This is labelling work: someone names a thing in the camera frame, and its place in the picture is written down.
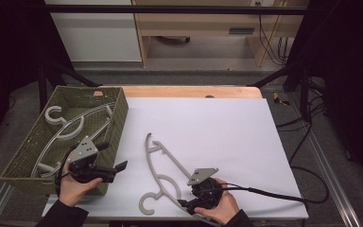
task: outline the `white table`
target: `white table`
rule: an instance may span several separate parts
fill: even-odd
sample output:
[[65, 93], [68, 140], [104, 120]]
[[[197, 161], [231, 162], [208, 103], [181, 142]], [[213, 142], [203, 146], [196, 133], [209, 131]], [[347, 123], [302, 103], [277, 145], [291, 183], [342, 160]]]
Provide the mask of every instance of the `white table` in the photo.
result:
[[[191, 173], [199, 167], [218, 167], [214, 177], [228, 183], [300, 196], [265, 99], [128, 97], [128, 103], [115, 163], [127, 160], [129, 164], [115, 177], [104, 197], [85, 197], [79, 204], [90, 212], [90, 218], [192, 219], [167, 197], [146, 200], [145, 208], [155, 210], [152, 216], [139, 210], [143, 195], [159, 192], [147, 163], [145, 141], [149, 132]], [[153, 161], [158, 173], [178, 183], [183, 199], [193, 199], [191, 187], [186, 185], [188, 179], [168, 156], [156, 152]], [[171, 184], [166, 188], [174, 192]], [[244, 191], [232, 193], [251, 218], [308, 218], [300, 202]], [[43, 215], [56, 199], [50, 197]]]

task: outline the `green basket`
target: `green basket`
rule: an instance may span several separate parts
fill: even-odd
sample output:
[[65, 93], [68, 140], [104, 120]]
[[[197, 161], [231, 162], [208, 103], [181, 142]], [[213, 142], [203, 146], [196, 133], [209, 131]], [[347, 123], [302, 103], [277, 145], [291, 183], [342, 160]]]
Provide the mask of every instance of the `green basket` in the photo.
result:
[[[80, 133], [72, 139], [55, 140], [44, 155], [41, 163], [52, 167], [57, 166], [70, 147], [81, 141], [85, 136], [91, 136], [109, 119], [109, 126], [97, 136], [94, 143], [109, 142], [110, 146], [98, 153], [95, 163], [97, 166], [113, 167], [129, 109], [123, 89], [120, 87], [80, 88], [58, 86], [26, 139], [1, 174], [0, 179], [26, 193], [55, 194], [53, 178], [41, 178], [40, 172], [36, 177], [31, 177], [32, 169], [43, 149], [62, 128], [61, 124], [49, 124], [45, 120], [45, 111], [49, 107], [60, 106], [61, 112], [52, 112], [49, 116], [52, 118], [63, 117], [65, 120], [70, 121], [92, 108], [109, 103], [114, 103], [111, 108], [112, 116], [107, 111], [86, 116]], [[74, 131], [78, 127], [78, 123], [76, 122], [68, 127], [61, 135]], [[100, 183], [97, 188], [88, 194], [101, 196], [105, 195], [107, 190], [108, 184]]]

